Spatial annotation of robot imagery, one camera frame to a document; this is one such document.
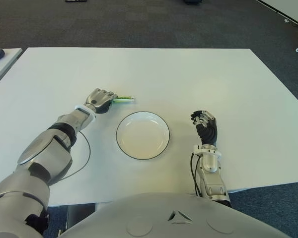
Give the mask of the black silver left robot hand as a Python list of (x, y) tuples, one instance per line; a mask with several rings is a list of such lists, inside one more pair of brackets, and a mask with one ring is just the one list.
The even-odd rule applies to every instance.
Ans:
[(117, 99), (117, 94), (96, 88), (86, 99), (85, 106), (96, 114), (108, 112), (113, 100)]

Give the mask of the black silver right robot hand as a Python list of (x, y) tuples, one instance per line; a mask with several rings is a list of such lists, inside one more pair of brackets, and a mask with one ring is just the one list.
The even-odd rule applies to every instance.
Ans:
[(216, 118), (210, 112), (201, 110), (193, 112), (191, 120), (202, 144), (216, 146), (218, 136)]

